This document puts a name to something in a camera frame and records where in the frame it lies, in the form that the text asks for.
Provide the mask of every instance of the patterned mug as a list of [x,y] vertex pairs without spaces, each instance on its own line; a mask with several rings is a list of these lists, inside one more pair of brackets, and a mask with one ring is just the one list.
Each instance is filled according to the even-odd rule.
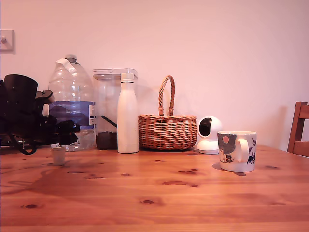
[[218,132],[220,166],[232,172],[254,170],[256,153],[256,132]]

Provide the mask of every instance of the white camera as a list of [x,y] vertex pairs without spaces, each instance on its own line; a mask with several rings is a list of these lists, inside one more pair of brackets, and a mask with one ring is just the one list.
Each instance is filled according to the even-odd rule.
[[218,154],[218,135],[222,131],[222,124],[219,119],[213,116],[203,117],[197,126],[198,135],[201,140],[197,144],[197,149],[203,154]]

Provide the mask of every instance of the mug handle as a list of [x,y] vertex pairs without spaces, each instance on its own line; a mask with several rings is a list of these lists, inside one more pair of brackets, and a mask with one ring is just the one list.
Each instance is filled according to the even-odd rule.
[[247,162],[249,158],[249,145],[245,139],[237,139],[237,143],[240,145],[240,149],[237,152],[238,163]]

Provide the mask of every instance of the wooden chair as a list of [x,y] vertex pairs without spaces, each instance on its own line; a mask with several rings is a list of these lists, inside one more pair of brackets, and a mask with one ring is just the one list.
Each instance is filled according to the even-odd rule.
[[291,128],[288,152],[309,157],[309,142],[301,141],[305,119],[309,119],[309,105],[307,105],[307,102],[297,101]]

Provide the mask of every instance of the small cup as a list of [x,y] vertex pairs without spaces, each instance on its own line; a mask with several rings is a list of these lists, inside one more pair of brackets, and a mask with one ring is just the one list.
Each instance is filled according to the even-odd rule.
[[220,166],[232,172],[254,170],[256,153],[256,132],[218,132]]
[[64,164],[65,152],[65,147],[52,148],[54,166],[61,166]]

